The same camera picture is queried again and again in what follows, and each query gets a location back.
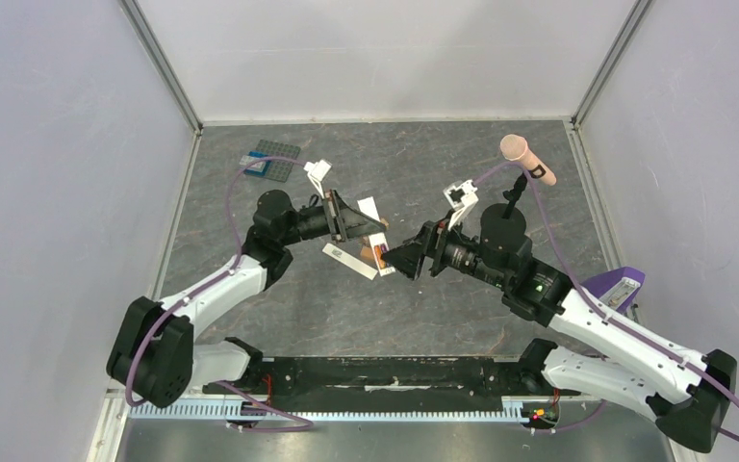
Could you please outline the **orange AAA battery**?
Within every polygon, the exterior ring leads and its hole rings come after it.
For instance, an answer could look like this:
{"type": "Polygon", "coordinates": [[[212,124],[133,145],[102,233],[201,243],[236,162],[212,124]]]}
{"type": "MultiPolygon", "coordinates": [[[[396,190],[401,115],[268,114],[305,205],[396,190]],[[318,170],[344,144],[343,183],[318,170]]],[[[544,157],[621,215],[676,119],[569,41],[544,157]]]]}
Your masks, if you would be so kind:
{"type": "Polygon", "coordinates": [[[384,262],[383,257],[382,257],[383,251],[381,250],[381,247],[380,246],[376,246],[373,249],[373,253],[374,253],[374,257],[375,257],[375,261],[376,261],[377,266],[380,269],[384,269],[386,267],[386,263],[384,262]]]}

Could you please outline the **white remote battery cover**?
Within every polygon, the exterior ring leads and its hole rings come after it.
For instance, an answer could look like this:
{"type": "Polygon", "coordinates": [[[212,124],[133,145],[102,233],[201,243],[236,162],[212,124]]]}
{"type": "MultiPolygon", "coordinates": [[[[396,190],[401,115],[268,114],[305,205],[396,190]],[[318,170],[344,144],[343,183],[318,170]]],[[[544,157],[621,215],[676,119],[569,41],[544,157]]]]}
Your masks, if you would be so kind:
{"type": "Polygon", "coordinates": [[[368,280],[373,280],[378,275],[377,269],[346,253],[345,251],[331,243],[327,243],[324,246],[322,252],[338,263],[342,264],[346,268],[362,275],[368,280]]]}

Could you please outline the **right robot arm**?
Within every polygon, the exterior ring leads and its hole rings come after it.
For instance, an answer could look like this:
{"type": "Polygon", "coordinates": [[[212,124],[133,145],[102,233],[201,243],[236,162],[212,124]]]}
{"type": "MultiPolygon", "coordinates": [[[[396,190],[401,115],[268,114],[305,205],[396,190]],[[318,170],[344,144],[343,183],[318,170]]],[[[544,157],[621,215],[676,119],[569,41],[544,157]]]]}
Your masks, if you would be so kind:
{"type": "Polygon", "coordinates": [[[427,221],[419,233],[381,257],[415,280],[425,259],[431,276],[454,269],[502,291],[515,315],[594,348],[588,359],[535,340],[517,367],[530,393],[548,386],[621,405],[653,422],[668,438],[696,452],[712,451],[730,406],[737,361],[714,349],[701,353],[649,331],[601,303],[573,280],[531,254],[526,221],[504,204],[485,209],[481,234],[470,238],[449,218],[427,221]]]}

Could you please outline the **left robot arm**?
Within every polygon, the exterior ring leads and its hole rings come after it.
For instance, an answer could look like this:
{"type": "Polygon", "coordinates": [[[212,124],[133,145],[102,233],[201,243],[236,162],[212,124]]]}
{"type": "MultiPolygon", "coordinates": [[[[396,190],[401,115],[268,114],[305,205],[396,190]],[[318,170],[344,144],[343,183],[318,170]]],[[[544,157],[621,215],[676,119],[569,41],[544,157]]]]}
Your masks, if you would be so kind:
{"type": "Polygon", "coordinates": [[[276,283],[293,260],[290,245],[331,238],[336,245],[385,232],[373,198],[351,207],[334,190],[315,206],[295,209],[283,191],[263,193],[253,223],[235,255],[199,282],[160,300],[141,296],[128,306],[107,362],[127,403],[165,408],[184,392],[227,381],[241,393],[263,383],[256,353],[238,341],[198,345],[196,338],[240,303],[276,283]]]}

